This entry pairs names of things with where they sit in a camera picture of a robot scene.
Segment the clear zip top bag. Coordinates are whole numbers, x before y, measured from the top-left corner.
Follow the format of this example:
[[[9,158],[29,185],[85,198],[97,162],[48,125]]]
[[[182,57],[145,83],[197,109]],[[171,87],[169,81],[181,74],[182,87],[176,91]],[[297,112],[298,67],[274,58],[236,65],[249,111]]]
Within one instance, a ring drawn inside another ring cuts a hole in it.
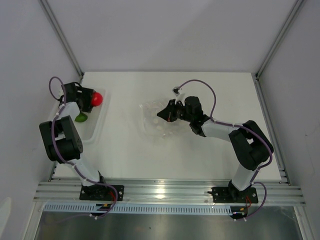
[[[167,122],[157,116],[169,103],[169,98],[159,98],[139,105],[141,112],[140,127],[148,137],[168,139],[180,137],[190,130],[189,124],[182,120]]]

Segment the white perforated plastic basket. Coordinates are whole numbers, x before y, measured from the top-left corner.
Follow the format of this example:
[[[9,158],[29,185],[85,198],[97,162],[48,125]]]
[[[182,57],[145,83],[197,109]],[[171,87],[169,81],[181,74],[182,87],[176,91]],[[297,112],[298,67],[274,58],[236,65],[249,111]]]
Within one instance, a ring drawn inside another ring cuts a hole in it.
[[[58,110],[61,110],[62,112],[59,115],[58,119],[70,116],[82,143],[85,145],[89,145],[92,144],[98,138],[99,132],[102,129],[103,122],[110,102],[110,95],[108,91],[102,87],[83,87],[93,89],[96,92],[100,93],[103,96],[102,104],[100,106],[93,107],[91,112],[82,112],[88,116],[88,119],[85,122],[75,122],[75,118],[79,115],[81,111],[76,102],[68,102],[66,103],[65,107],[62,108],[62,105],[64,103],[61,103],[61,96],[63,95],[63,92],[61,91],[59,94],[60,103]]]

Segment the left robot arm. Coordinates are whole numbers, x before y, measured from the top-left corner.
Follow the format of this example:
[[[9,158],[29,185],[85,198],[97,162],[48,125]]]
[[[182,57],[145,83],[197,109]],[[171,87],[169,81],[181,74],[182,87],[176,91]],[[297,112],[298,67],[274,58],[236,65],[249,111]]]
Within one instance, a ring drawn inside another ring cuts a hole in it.
[[[76,118],[90,113],[92,100],[97,92],[91,88],[71,82],[62,86],[58,111],[52,121],[39,124],[45,152],[52,162],[66,165],[81,180],[80,200],[103,200],[109,188],[101,173],[93,168],[83,155],[83,142],[76,129]]]

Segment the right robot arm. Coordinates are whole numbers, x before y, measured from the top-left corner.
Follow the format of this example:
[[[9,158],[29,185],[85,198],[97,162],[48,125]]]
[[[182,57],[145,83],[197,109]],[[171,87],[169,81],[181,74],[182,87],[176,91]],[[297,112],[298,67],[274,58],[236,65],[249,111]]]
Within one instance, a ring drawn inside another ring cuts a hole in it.
[[[255,121],[232,124],[214,120],[204,114],[196,96],[187,97],[184,103],[169,100],[157,116],[169,123],[176,120],[188,122],[192,132],[198,136],[231,143],[239,162],[234,177],[228,183],[228,196],[234,202],[246,197],[260,169],[270,165],[273,160],[274,148]]]

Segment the orange green toy mango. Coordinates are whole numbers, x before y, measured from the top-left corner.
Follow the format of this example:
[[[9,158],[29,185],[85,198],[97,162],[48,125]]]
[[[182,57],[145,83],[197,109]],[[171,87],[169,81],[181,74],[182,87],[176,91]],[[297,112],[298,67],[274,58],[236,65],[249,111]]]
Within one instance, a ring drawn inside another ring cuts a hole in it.
[[[87,119],[88,119],[88,116],[85,113],[80,112],[79,115],[75,118],[74,121],[77,122],[77,123],[83,123]]]

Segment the red toy tomato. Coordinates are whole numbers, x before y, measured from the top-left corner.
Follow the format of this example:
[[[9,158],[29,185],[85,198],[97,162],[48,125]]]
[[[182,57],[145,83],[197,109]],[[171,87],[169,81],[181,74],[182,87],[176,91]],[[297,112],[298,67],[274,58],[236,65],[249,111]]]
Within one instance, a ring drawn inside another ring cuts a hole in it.
[[[99,92],[94,92],[91,98],[91,105],[93,107],[98,107],[103,103],[103,96]]]

